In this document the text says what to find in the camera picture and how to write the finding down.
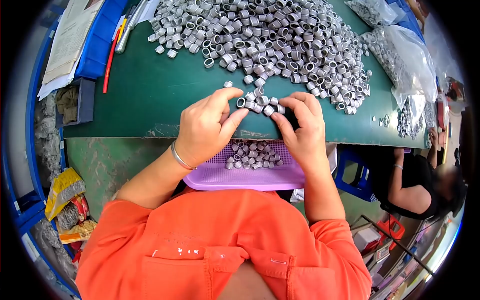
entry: green floor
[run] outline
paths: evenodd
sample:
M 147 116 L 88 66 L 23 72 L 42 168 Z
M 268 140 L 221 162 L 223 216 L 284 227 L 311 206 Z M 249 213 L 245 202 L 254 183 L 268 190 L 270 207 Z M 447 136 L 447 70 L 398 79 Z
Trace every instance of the green floor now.
M 98 220 L 103 205 L 113 194 L 162 154 L 171 142 L 170 139 L 140 138 L 67 139 L 69 166 L 85 181 L 85 196 L 92 217 Z M 353 180 L 356 169 L 356 165 L 347 167 L 344 176 L 346 182 Z M 383 217 L 379 203 L 369 203 L 340 190 L 339 193 L 349 223 L 362 214 L 374 221 Z M 303 203 L 296 204 L 296 207 L 304 213 Z

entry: hand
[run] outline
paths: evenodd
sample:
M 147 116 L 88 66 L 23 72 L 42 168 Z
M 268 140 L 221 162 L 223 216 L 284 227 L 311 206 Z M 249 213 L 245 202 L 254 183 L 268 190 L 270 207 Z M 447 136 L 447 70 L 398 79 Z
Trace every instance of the hand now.
M 228 101 L 242 94 L 242 90 L 235 87 L 216 90 L 181 113 L 180 132 L 175 142 L 175 150 L 187 165 L 197 167 L 228 144 L 248 113 L 248 110 L 243 108 L 236 110 L 229 117 Z
M 402 147 L 395 148 L 393 150 L 393 156 L 395 157 L 395 161 L 403 160 L 403 156 L 405 155 L 405 149 Z
M 430 137 L 430 142 L 432 143 L 432 147 L 435 149 L 438 146 L 438 131 L 436 127 L 432 127 L 428 129 L 428 136 Z
M 282 132 L 285 146 L 304 172 L 308 168 L 317 168 L 322 159 L 327 159 L 325 122 L 320 103 L 315 96 L 305 92 L 295 92 L 280 99 L 279 103 L 293 110 L 300 126 L 293 131 L 284 115 L 277 112 L 272 114 L 272 119 Z

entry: purple mesh tray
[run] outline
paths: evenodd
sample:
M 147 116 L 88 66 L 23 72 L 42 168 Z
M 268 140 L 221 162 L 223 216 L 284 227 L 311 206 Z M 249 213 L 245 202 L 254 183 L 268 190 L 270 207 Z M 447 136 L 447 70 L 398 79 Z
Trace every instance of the purple mesh tray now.
M 253 189 L 258 191 L 279 191 L 302 189 L 305 176 L 292 158 L 283 141 L 269 141 L 272 149 L 280 154 L 283 165 L 273 169 L 225 169 L 225 162 L 233 156 L 232 141 L 209 161 L 201 164 L 197 170 L 188 174 L 183 181 L 192 189 L 216 191 L 228 189 Z

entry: bracelet on wrist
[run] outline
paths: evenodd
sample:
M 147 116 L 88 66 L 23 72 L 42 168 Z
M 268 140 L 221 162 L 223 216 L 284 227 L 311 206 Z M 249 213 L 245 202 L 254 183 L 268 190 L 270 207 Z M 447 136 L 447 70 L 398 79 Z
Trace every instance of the bracelet on wrist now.
M 181 158 L 180 156 L 178 155 L 177 151 L 175 150 L 175 142 L 177 140 L 173 141 L 172 145 L 170 146 L 171 150 L 172 150 L 172 155 L 173 157 L 175 158 L 175 160 L 182 166 L 184 167 L 185 169 L 187 170 L 197 170 L 197 167 L 190 167 L 187 163 L 185 163 Z

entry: white label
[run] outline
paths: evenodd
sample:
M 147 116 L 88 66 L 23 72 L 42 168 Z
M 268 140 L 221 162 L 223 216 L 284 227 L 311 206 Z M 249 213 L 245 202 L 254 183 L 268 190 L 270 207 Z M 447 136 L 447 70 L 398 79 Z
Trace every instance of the white label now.
M 38 250 L 32 243 L 32 240 L 28 236 L 28 234 L 22 235 L 22 242 L 24 243 L 25 249 L 27 250 L 28 255 L 32 259 L 32 261 L 36 261 L 36 259 L 40 256 Z

